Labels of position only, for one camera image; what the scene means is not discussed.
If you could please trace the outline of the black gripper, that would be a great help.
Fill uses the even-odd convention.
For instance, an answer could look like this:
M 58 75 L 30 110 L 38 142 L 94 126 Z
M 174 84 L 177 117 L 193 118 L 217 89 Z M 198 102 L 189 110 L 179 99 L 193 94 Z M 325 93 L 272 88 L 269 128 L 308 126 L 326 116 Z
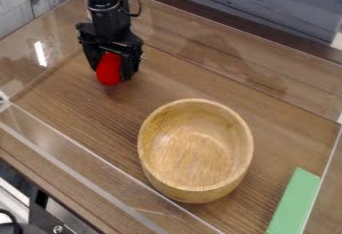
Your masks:
M 122 55 L 121 75 L 122 80 L 129 81 L 139 71 L 141 57 L 143 54 L 143 40 L 130 29 L 118 35 L 99 35 L 93 23 L 79 23 L 79 42 L 91 69 L 97 70 L 101 59 L 106 52 Z

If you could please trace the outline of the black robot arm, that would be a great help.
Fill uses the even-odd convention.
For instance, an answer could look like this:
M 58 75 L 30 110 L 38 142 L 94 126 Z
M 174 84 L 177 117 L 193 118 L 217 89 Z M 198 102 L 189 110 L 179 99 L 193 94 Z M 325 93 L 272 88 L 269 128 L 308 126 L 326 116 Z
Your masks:
M 139 0 L 86 0 L 91 20 L 77 24 L 79 43 L 99 82 L 117 85 L 139 71 L 143 39 L 131 31 Z

